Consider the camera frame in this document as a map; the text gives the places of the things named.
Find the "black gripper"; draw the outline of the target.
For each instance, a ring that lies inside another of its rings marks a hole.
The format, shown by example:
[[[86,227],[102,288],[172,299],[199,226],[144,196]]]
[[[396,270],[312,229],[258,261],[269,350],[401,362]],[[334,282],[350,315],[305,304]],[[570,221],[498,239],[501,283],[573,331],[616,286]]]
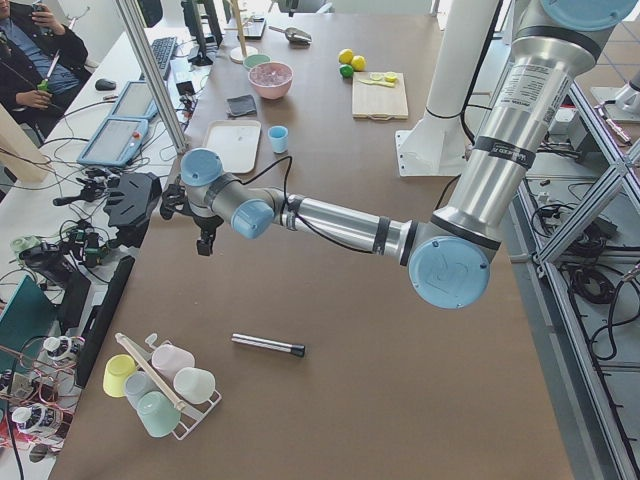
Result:
[[[202,217],[193,216],[195,224],[200,228],[200,237],[196,240],[196,250],[200,256],[211,256],[216,238],[217,229],[224,224],[224,220],[218,216]]]

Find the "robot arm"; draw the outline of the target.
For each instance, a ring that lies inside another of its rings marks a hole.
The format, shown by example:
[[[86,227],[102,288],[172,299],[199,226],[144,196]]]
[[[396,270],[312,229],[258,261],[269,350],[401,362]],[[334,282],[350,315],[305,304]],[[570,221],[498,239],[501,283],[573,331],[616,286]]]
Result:
[[[399,223],[288,193],[251,189],[206,148],[187,153],[181,178],[207,255],[221,224],[248,239],[273,224],[307,230],[345,248],[387,255],[405,266],[414,290],[445,309],[478,300],[500,247],[499,225],[574,79],[593,68],[631,1],[533,1],[514,22],[513,66],[449,202],[428,222]]]

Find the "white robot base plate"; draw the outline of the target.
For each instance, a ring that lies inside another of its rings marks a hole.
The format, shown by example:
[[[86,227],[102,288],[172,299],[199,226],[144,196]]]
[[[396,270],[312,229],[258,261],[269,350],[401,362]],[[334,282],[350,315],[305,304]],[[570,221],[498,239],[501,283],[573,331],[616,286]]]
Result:
[[[394,138],[398,171],[403,177],[459,175],[471,152],[462,133],[397,130]]]

